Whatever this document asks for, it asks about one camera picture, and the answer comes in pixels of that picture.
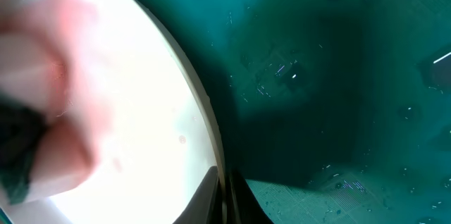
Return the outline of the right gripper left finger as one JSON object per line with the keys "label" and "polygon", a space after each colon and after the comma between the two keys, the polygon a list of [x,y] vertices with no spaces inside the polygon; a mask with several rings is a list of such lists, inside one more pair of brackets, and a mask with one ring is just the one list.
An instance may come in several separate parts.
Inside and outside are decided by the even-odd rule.
{"label": "right gripper left finger", "polygon": [[218,185],[218,168],[212,166],[206,172],[185,210],[173,224],[209,223],[214,209]]}

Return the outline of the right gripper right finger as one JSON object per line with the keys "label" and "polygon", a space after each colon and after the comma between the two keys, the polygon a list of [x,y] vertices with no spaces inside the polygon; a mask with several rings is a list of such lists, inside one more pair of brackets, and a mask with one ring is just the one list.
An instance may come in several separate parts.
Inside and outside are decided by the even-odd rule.
{"label": "right gripper right finger", "polygon": [[228,223],[273,224],[237,170],[228,174]]}

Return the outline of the green and pink sponge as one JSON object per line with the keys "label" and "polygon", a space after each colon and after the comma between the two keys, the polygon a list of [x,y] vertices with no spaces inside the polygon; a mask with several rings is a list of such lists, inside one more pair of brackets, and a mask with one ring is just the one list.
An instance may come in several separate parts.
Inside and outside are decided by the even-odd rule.
{"label": "green and pink sponge", "polygon": [[37,0],[1,20],[1,202],[73,189],[111,123],[99,9]]}

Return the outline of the white plate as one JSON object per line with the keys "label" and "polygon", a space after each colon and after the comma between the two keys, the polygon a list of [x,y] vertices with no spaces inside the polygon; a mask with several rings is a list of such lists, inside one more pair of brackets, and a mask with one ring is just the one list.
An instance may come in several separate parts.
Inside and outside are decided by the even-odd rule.
{"label": "white plate", "polygon": [[[37,0],[1,0],[1,20]],[[225,223],[223,148],[209,97],[192,64],[137,0],[98,6],[111,123],[99,162],[77,187],[21,204],[1,202],[2,223],[174,223],[208,169],[219,185],[209,223]]]}

